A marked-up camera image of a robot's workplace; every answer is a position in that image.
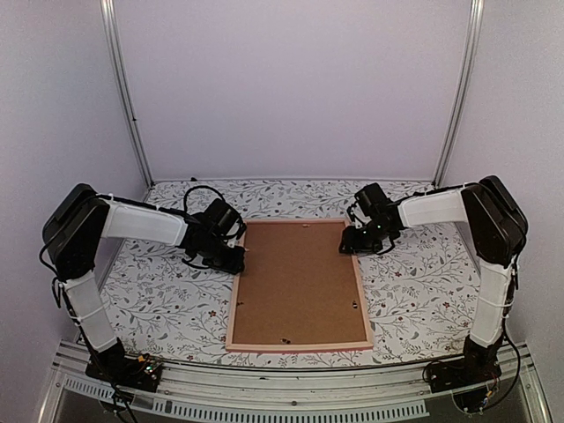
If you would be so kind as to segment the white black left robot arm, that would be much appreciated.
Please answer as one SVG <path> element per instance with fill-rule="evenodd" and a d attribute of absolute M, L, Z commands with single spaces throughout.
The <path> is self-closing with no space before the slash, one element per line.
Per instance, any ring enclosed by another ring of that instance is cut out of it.
<path fill-rule="evenodd" d="M 244 269 L 245 249 L 230 246 L 240 239 L 246 224 L 223 196 L 202 212 L 158 207 L 96 192 L 76 185 L 57 207 L 42 230 L 41 262 L 56 275 L 54 294 L 64 300 L 83 337 L 99 353 L 97 368 L 111 382 L 124 382 L 131 365 L 123 357 L 102 304 L 94 275 L 100 241 L 107 238 L 157 242 L 186 254 L 184 263 L 200 258 L 203 270 L 236 275 Z"/>

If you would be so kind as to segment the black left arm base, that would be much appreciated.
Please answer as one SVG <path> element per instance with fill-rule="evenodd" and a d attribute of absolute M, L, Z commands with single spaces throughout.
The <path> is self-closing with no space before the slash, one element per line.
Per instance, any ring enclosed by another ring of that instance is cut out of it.
<path fill-rule="evenodd" d="M 149 353 L 131 358 L 120 349 L 108 349 L 91 356 L 85 374 L 119 387 L 154 393 L 159 387 L 162 370 L 162 362 Z"/>

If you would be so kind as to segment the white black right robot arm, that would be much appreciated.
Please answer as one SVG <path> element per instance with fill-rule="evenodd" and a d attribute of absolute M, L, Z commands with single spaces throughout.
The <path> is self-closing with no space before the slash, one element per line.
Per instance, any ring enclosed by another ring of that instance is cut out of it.
<path fill-rule="evenodd" d="M 470 228 L 479 259 L 480 289 L 475 318 L 466 347 L 477 350 L 460 359 L 456 377 L 473 384 L 490 368 L 486 353 L 497 348 L 503 323 L 518 287 L 518 261 L 526 242 L 528 221 L 501 179 L 489 175 L 479 182 L 414 193 L 391 200 L 381 186 L 372 183 L 354 196 L 347 215 L 352 224 L 341 235 L 342 254 L 388 253 L 383 243 L 395 242 L 401 231 L 416 226 L 463 222 Z"/>

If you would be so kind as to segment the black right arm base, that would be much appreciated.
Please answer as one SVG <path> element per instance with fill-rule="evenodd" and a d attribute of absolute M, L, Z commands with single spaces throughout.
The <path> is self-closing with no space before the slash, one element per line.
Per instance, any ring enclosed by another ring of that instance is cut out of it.
<path fill-rule="evenodd" d="M 460 390 L 452 395 L 455 406 L 466 414 L 483 412 L 497 392 L 501 367 L 496 358 L 481 361 L 476 355 L 457 360 L 433 360 L 422 379 L 433 393 Z"/>

